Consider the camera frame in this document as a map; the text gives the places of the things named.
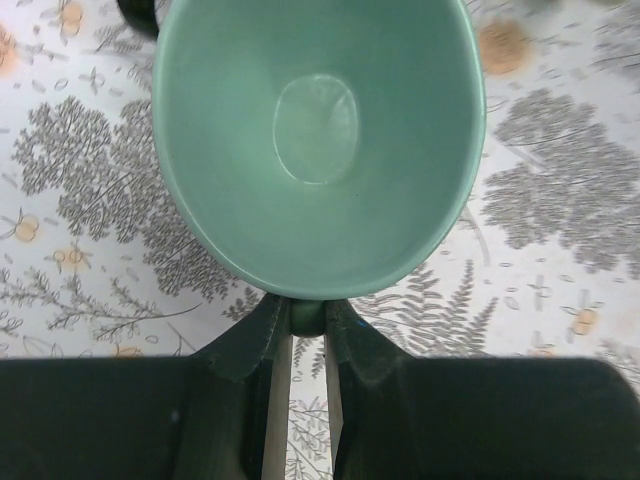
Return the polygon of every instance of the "patterned fabric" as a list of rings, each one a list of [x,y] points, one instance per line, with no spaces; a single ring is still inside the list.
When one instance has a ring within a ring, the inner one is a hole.
[[[489,109],[471,199],[353,303],[412,353],[597,356],[640,393],[640,3],[468,6]],[[0,356],[188,355],[261,298],[164,188],[153,54],[114,0],[2,2]],[[330,477],[323,361],[296,342],[288,479]]]

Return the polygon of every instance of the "floral tablecloth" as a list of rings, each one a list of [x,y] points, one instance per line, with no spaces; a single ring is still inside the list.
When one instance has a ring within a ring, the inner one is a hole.
[[[489,108],[471,200],[353,303],[414,353],[597,356],[640,392],[640,4],[468,4]],[[188,355],[260,299],[163,186],[153,51],[115,0],[0,2],[0,356]],[[289,479],[329,477],[322,348],[295,344]]]

